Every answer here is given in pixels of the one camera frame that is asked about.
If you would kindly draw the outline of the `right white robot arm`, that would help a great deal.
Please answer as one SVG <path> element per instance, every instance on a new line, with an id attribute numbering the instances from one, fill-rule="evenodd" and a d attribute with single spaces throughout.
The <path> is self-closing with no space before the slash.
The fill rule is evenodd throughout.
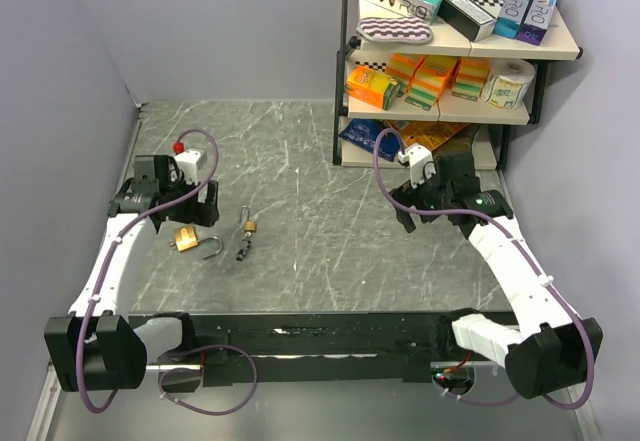
<path id="1" fill-rule="evenodd" d="M 453 311 L 440 320 L 438 351 L 453 360 L 472 352 L 493 361 L 525 399 L 581 384 L 582 396 L 569 406 L 585 404 L 602 329 L 595 319 L 581 318 L 555 289 L 504 195 L 482 189 L 470 154 L 435 157 L 413 145 L 399 152 L 398 161 L 410 178 L 387 197 L 405 231 L 415 230 L 415 216 L 423 223 L 446 217 L 489 266 L 517 322 L 508 327 L 471 308 Z"/>

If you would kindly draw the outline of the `small brass long-shackle padlock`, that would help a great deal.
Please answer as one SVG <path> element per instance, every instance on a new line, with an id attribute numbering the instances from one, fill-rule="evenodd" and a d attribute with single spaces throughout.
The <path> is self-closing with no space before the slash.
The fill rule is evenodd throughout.
<path id="1" fill-rule="evenodd" d="M 251 218 L 250 207 L 247 205 L 240 210 L 240 223 L 246 237 L 251 237 L 257 231 L 257 223 Z"/>

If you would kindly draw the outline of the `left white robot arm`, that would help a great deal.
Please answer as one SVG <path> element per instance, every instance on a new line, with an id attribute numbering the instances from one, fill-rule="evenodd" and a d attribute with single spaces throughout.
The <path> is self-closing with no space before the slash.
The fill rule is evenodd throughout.
<path id="1" fill-rule="evenodd" d="M 129 313 L 162 223 L 211 227 L 218 221 L 217 181 L 207 182 L 203 200 L 192 192 L 205 162 L 205 153 L 193 149 L 135 157 L 132 177 L 108 205 L 105 236 L 85 287 L 67 315 L 50 318 L 44 329 L 64 391 L 135 389 L 161 356 L 177 363 L 195 356 L 198 339 L 188 314 L 156 314 L 132 327 Z"/>

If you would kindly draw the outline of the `large brass padlock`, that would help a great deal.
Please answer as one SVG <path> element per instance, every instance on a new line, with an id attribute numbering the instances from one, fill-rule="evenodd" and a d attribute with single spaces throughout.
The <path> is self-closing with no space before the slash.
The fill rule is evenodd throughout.
<path id="1" fill-rule="evenodd" d="M 199 238 L 193 225 L 184 225 L 174 229 L 173 238 L 169 242 L 169 247 L 178 252 L 184 252 L 206 243 L 214 243 L 216 247 L 212 252 L 205 255 L 203 260 L 214 258 L 224 250 L 224 243 L 221 238 L 217 236 Z"/>

